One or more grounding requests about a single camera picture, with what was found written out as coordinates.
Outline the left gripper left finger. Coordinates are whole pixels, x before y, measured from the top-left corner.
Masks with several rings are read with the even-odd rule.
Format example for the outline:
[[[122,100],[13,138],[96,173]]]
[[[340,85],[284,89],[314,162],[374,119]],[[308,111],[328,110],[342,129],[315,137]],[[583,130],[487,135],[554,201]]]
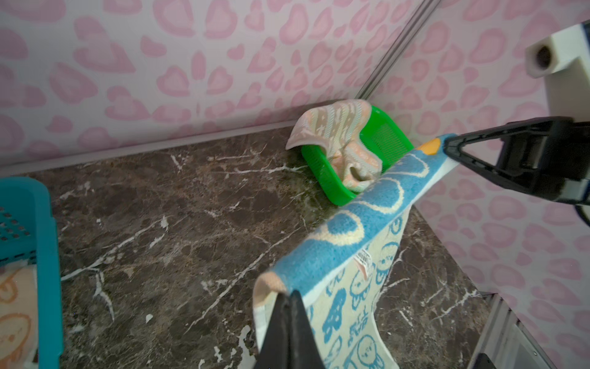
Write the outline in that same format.
[[[254,368],[290,368],[290,329],[290,297],[279,294],[275,301],[264,344]]]

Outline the teal plastic basket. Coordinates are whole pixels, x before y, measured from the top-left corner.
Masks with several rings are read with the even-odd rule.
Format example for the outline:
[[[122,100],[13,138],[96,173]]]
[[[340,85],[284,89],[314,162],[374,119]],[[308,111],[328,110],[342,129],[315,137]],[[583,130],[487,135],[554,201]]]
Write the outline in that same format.
[[[32,178],[1,180],[1,267],[14,261],[37,269],[37,368],[57,368],[64,350],[57,224],[49,190]]]

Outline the orange bear pattern towel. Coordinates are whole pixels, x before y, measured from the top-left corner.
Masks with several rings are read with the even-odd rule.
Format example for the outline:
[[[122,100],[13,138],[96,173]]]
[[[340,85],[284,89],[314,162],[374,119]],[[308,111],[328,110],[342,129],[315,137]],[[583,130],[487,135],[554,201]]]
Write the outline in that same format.
[[[1,267],[1,367],[37,368],[37,269],[27,261]]]

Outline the pale pink patterned towel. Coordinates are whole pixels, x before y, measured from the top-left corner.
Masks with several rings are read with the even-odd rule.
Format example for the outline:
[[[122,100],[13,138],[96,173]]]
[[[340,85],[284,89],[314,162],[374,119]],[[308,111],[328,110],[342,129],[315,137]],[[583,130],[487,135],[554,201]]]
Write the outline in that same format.
[[[381,175],[383,161],[360,139],[372,114],[364,100],[337,101],[310,109],[297,120],[286,149],[315,145],[326,155],[345,188],[360,193]]]

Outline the aluminium front rail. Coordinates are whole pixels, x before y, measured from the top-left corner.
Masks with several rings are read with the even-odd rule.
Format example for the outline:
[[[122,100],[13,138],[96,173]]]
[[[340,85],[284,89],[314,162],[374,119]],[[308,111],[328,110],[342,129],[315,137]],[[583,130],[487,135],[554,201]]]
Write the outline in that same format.
[[[491,311],[468,369],[555,369],[556,366],[498,294],[485,294]]]

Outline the right rear aluminium post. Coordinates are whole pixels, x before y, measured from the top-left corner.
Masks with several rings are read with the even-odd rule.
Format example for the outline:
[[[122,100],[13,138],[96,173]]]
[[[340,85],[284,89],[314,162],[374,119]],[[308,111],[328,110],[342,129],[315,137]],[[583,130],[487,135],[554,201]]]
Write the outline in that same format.
[[[370,77],[357,93],[357,99],[368,100],[376,92],[380,83],[403,56],[405,50],[416,37],[416,34],[424,27],[441,2],[442,0],[426,0],[420,3],[408,23],[402,27],[394,43],[389,47],[376,68],[373,69]]]

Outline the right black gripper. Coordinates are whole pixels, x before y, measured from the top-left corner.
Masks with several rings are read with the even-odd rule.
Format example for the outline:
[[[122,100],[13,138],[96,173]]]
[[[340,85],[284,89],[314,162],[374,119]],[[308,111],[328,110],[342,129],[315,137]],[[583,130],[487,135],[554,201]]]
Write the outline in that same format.
[[[445,140],[443,150],[505,189],[589,204],[589,123],[566,117],[510,122]]]

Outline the green plastic basket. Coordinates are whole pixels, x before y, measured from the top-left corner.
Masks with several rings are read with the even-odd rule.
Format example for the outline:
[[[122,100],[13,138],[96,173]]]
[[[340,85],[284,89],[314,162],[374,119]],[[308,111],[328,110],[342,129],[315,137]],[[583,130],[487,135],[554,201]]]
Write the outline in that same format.
[[[413,144],[395,121],[375,106],[367,125],[360,131],[360,140],[382,161],[382,174],[413,150]],[[333,204],[344,206],[356,198],[357,193],[344,186],[320,146],[304,145],[301,154]]]

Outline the blue patterned towel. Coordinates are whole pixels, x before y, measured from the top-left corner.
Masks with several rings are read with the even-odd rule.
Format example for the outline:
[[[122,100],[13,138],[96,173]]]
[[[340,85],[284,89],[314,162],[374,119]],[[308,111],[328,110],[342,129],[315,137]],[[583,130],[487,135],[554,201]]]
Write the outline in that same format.
[[[341,207],[289,255],[261,274],[253,292],[259,353],[279,294],[299,291],[325,368],[394,368],[377,330],[376,305],[410,209],[455,161],[439,136],[413,149]]]

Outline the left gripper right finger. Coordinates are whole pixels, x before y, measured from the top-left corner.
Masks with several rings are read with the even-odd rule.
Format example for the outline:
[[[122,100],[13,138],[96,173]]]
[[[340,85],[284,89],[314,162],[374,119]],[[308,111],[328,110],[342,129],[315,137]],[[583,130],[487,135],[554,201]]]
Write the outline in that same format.
[[[289,368],[325,369],[299,291],[289,297]]]

